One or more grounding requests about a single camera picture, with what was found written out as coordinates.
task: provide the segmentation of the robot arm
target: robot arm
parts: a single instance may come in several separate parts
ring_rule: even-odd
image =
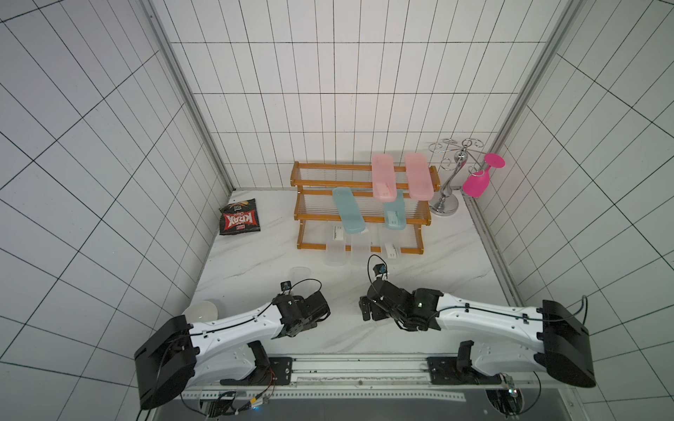
[[[375,266],[375,274],[377,279],[360,299],[363,320],[391,318],[406,331],[459,329],[494,338],[461,343],[458,355],[463,360],[457,365],[465,375],[471,370],[487,376],[547,371],[569,385],[595,386],[588,331],[559,303],[504,307],[426,288],[410,293],[385,280],[381,265]]]
[[[306,299],[279,294],[258,309],[207,323],[173,317],[134,354],[140,407],[161,406],[188,386],[265,375],[269,360],[259,341],[294,337],[329,315],[323,294],[314,292]]]

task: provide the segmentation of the wooden rack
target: wooden rack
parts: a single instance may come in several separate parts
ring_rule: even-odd
[[[405,167],[394,167],[396,172],[396,187],[408,190]],[[433,189],[439,191],[440,179],[434,166],[429,168]],[[372,167],[370,165],[349,164],[300,164],[295,162],[290,174],[290,185],[297,187],[297,202],[295,203],[295,220],[300,221],[297,236],[298,249],[325,250],[325,244],[304,242],[306,221],[341,221],[337,208],[332,201],[332,188],[350,187],[362,189],[353,191],[356,202],[361,208],[365,222],[384,223],[382,204],[373,198],[372,194]],[[401,247],[401,253],[423,254],[423,239],[421,226],[431,224],[431,212],[427,201],[417,201],[404,193],[405,216],[407,224],[412,225],[417,241],[416,247]],[[381,247],[371,247],[373,253],[380,253]]]

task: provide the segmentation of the white marble surface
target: white marble surface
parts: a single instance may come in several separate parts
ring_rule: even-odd
[[[219,317],[248,311],[269,302],[292,267],[304,266],[311,269],[312,278],[323,282],[321,292],[332,315],[296,337],[264,342],[269,354],[454,353],[459,342],[470,339],[460,331],[405,332],[390,319],[364,322],[358,299],[369,285],[365,264],[347,262],[331,267],[323,263],[324,251],[298,250],[299,221],[293,219],[296,197],[294,191],[232,194],[231,203],[257,199],[262,231],[216,238],[192,302],[213,302]],[[422,227],[423,255],[403,255],[388,262],[389,281],[410,292],[435,288],[471,300],[507,305],[465,202],[461,197],[459,201],[456,214],[433,216],[432,224]],[[321,222],[308,224],[305,241],[323,232]],[[306,281],[293,293],[308,296],[316,288],[315,282]]]

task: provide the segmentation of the metal frame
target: metal frame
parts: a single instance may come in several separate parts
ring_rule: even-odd
[[[550,66],[550,63],[559,49],[559,46],[562,44],[569,28],[573,25],[586,2],[587,0],[568,0],[566,3],[559,21],[557,21],[552,33],[550,33],[550,37],[545,43],[545,48],[536,60],[534,67],[531,69],[531,73],[529,73],[529,76],[522,86],[522,90],[517,95],[515,103],[510,111],[508,111],[508,114],[501,125],[501,129],[499,129],[499,133],[496,135],[496,139],[494,139],[494,143],[489,148],[489,154],[498,153],[501,146],[506,142],[510,131],[520,118],[522,111],[541,82],[545,71]]]
[[[164,31],[162,23],[159,22],[159,19],[157,19],[157,13],[156,9],[154,8],[154,4],[152,0],[136,0],[136,1],[140,4],[141,8],[143,9],[143,12],[145,13],[145,18],[149,21],[150,26],[152,27],[154,36],[159,42],[159,49],[161,50],[161,53],[164,55],[164,58],[168,61],[168,70],[171,72],[171,74],[173,75],[178,84],[178,89],[180,89],[180,93],[183,99],[185,100],[187,110],[189,110],[189,113],[192,115],[192,118],[197,123],[197,128],[199,129],[199,132],[201,133],[201,135],[206,140],[206,143],[208,144],[208,152],[211,154],[211,157],[216,162],[218,170],[220,171],[220,175],[222,175],[222,178],[225,181],[226,184],[225,187],[227,189],[225,193],[231,195],[232,192],[234,191],[234,185],[232,184],[232,180],[229,178],[229,175],[227,174],[227,171],[224,168],[222,156],[220,156],[218,149],[215,147],[213,137],[211,136],[210,131],[208,131],[208,128],[206,127],[204,116],[201,114],[199,107],[194,101],[194,96],[192,95],[192,93],[188,88],[187,79],[185,79],[183,70],[180,68],[180,65],[178,64],[178,60],[176,59],[175,53],[173,52],[171,42],[169,42],[169,38],[166,36],[166,32]]]

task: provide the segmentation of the black cable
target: black cable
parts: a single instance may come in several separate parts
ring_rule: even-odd
[[[367,270],[367,279],[370,281],[370,285],[372,285],[372,289],[375,290],[375,292],[379,295],[381,295],[381,292],[377,291],[377,288],[375,288],[375,284],[372,282],[372,277],[370,276],[370,260],[372,260],[373,257],[377,257],[381,262],[384,264],[384,267],[386,268],[386,273],[388,273],[388,264],[386,264],[386,261],[381,258],[379,255],[370,255],[367,259],[367,267],[365,270]]]
[[[319,281],[319,280],[317,280],[317,279],[307,278],[307,279],[305,279],[305,280],[301,280],[301,281],[299,281],[299,282],[296,282],[295,285],[291,286],[290,289],[288,290],[288,294],[290,294],[290,291],[292,291],[293,288],[294,288],[295,286],[297,286],[298,284],[301,284],[301,283],[304,282],[304,281],[316,281],[316,282],[318,282],[318,291],[320,291],[321,288],[323,288],[323,282],[321,282],[321,281]]]
[[[199,410],[196,410],[196,409],[194,409],[194,408],[190,408],[189,406],[187,406],[187,404],[185,403],[185,400],[183,399],[183,393],[182,393],[182,392],[180,393],[180,400],[183,401],[183,405],[184,405],[185,408],[187,408],[188,410],[194,411],[194,412],[196,412],[197,414],[201,414],[201,415],[203,415],[203,416],[208,416],[208,415],[206,415],[205,413],[203,413],[203,412],[201,412],[201,411],[199,411]]]
[[[583,326],[585,326],[585,320],[588,318],[588,311],[590,310],[590,300],[585,297],[585,315],[583,316]]]
[[[532,403],[532,404],[529,406],[529,408],[526,408],[524,411],[518,412],[518,413],[515,414],[515,415],[522,415],[522,414],[524,414],[524,413],[526,413],[526,412],[529,412],[529,410],[530,410],[531,408],[533,408],[534,405],[536,405],[536,402],[538,402],[538,401],[539,401],[539,398],[541,397],[541,392],[543,391],[543,385],[541,384],[541,378],[538,376],[538,374],[536,374],[535,371],[534,371],[533,373],[534,373],[534,376],[536,376],[536,378],[539,380],[539,395],[536,396],[536,400],[534,400],[534,403]]]
[[[588,300],[587,296],[586,296],[586,295],[583,295],[582,298],[580,299],[580,308],[578,309],[578,311],[576,311],[574,314],[570,315],[569,317],[564,317],[563,319],[554,319],[554,320],[529,319],[529,318],[527,318],[527,320],[529,320],[529,321],[546,321],[546,322],[550,322],[550,323],[553,323],[553,322],[560,322],[560,321],[567,321],[567,320],[572,319],[573,317],[579,315],[580,312],[583,311],[583,309],[586,308],[585,303],[587,302],[587,300]],[[481,309],[481,308],[479,308],[479,307],[473,307],[473,306],[470,306],[470,307],[467,307],[467,308],[468,308],[469,310],[480,310],[480,311],[484,311],[484,312],[486,312],[486,313],[492,313],[492,314],[495,314],[495,315],[508,316],[508,317],[513,317],[513,318],[515,318],[515,319],[523,319],[523,317],[520,316],[520,315],[511,315],[511,314],[509,314],[509,313],[501,313],[500,311],[492,311],[492,310],[487,310],[487,309]],[[444,309],[439,309],[438,311],[436,311],[435,313],[433,313],[433,314],[428,318],[428,321],[427,321],[427,323],[426,323],[427,328],[428,328],[428,325],[431,323],[431,319],[432,319],[432,318],[434,318],[434,317],[436,317],[436,316],[439,316],[439,315],[440,315],[440,312],[445,311],[445,310],[450,310],[450,309],[466,309],[466,307],[465,307],[465,306],[450,306],[450,307],[445,307]]]

